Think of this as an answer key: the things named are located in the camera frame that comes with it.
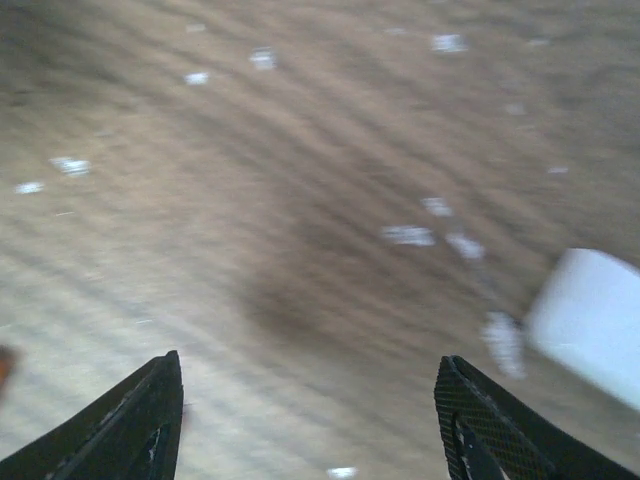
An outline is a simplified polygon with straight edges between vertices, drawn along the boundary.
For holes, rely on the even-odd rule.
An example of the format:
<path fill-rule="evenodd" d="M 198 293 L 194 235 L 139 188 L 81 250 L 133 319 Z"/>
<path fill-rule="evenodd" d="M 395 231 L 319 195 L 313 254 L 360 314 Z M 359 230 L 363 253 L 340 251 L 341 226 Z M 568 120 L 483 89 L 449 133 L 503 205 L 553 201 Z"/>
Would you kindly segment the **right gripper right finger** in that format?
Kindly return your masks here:
<path fill-rule="evenodd" d="M 452 479 L 637 479 L 552 425 L 457 355 L 441 358 L 434 388 Z"/>

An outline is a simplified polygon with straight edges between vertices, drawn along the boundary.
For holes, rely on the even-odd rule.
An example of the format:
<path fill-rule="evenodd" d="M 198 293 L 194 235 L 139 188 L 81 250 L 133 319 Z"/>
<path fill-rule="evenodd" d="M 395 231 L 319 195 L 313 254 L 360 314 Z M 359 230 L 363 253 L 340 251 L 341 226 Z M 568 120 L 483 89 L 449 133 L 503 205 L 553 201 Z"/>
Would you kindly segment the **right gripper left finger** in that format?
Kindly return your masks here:
<path fill-rule="evenodd" d="M 172 479 L 184 410 L 178 352 L 152 358 L 1 461 L 3 479 Z"/>

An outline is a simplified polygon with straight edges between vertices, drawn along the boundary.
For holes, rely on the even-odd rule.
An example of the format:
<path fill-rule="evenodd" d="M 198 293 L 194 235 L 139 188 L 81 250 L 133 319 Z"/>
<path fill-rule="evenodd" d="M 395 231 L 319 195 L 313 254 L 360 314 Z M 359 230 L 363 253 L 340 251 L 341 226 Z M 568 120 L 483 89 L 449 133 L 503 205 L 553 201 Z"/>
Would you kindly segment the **white battery cover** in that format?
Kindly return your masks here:
<path fill-rule="evenodd" d="M 537 351 L 639 409 L 638 268 L 598 250 L 566 250 L 525 325 Z"/>

